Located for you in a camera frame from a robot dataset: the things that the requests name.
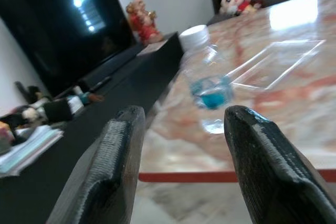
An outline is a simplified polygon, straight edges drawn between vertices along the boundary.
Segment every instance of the floor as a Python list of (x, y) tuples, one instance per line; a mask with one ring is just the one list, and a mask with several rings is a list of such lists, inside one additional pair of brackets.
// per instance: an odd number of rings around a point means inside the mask
[(131, 224), (252, 223), (237, 183), (139, 181), (136, 190)]

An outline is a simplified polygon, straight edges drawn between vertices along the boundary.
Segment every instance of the plastic water bottle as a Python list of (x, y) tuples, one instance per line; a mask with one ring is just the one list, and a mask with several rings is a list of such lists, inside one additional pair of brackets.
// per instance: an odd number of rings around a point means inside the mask
[(224, 111), (233, 99), (230, 79), (223, 72), (225, 60), (217, 47), (210, 44), (205, 25), (192, 27), (180, 34), (185, 51), (181, 61), (202, 128), (209, 133), (224, 133)]

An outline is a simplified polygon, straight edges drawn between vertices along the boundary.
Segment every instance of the black tv screen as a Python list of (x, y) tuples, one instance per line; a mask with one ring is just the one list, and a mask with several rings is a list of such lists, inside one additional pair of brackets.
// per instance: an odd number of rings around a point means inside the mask
[(118, 0), (0, 0), (0, 17), (52, 95), (135, 43)]

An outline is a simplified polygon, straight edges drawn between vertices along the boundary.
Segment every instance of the marble tabletop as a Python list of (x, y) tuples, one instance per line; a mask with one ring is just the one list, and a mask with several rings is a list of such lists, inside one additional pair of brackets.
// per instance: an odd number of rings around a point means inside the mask
[[(272, 42), (325, 40), (317, 55), (273, 89), (236, 92), (234, 103), (276, 122), (322, 176), (336, 182), (336, 1), (290, 0), (213, 24), (209, 30), (211, 41), (224, 54), (227, 72)], [(236, 181), (224, 135), (202, 130), (181, 74), (145, 134), (139, 179)]]

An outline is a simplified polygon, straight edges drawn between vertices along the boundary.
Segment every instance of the toy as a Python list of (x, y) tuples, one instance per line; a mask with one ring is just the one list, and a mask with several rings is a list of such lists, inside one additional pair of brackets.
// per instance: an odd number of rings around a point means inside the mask
[(219, 13), (240, 15), (253, 13), (262, 6), (261, 1), (252, 2), (252, 0), (221, 0)]
[(154, 19), (155, 12), (145, 10), (143, 0), (134, 0), (126, 7), (129, 14), (129, 22), (132, 30), (138, 32), (141, 41), (145, 44), (151, 44), (163, 40), (162, 34), (157, 30)]

